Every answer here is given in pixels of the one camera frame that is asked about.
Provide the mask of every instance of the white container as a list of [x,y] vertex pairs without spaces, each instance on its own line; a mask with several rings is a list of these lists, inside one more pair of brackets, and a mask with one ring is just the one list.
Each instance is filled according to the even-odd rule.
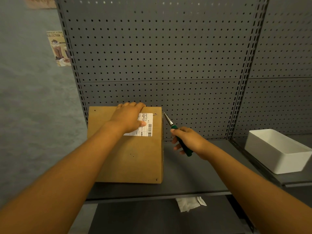
[[275,174],[300,172],[312,149],[272,129],[251,130],[245,150]]

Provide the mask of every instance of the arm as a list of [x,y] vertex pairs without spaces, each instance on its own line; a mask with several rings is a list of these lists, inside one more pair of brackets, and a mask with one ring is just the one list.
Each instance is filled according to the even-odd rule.
[[143,103],[118,105],[111,120],[0,211],[0,233],[67,233],[100,169],[124,133],[144,126]]
[[171,130],[211,163],[221,180],[262,234],[312,233],[312,209],[263,179],[190,128]]

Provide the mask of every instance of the paper on floor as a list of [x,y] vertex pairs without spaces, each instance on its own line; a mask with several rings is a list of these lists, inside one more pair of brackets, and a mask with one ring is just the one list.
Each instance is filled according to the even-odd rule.
[[205,201],[199,197],[176,198],[177,204],[181,212],[189,211],[201,205],[207,206]]

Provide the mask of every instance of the green screwdriver handle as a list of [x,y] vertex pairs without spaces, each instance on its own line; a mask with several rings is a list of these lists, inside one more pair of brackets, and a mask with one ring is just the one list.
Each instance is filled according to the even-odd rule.
[[[173,124],[173,125],[171,125],[171,129],[178,129],[178,128],[177,128],[176,125]],[[184,152],[186,153],[186,155],[187,155],[188,157],[191,157],[193,151],[190,150],[190,149],[183,143],[183,141],[182,141],[179,137],[177,137],[177,140],[179,141],[179,143],[180,143],[182,149],[184,150]]]

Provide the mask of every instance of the barcode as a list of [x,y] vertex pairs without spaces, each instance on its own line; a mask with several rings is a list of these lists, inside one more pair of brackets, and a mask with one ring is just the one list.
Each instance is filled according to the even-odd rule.
[[148,128],[147,128],[147,136],[152,136],[152,124],[149,124],[149,125],[148,125]]

